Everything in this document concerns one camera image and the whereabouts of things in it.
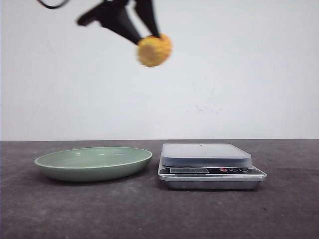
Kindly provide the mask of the black gripper claw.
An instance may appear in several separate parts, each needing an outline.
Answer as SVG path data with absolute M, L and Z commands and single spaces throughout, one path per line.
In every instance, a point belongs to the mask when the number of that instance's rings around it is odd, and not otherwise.
M 160 38 L 160 33 L 155 20 L 153 1 L 152 0 L 136 0 L 135 11 L 141 21 L 148 28 L 152 36 Z
M 98 21 L 103 28 L 107 28 L 137 45 L 141 37 L 128 16 L 127 4 L 128 0 L 103 0 L 82 14 L 77 19 L 77 24 L 87 26 Z

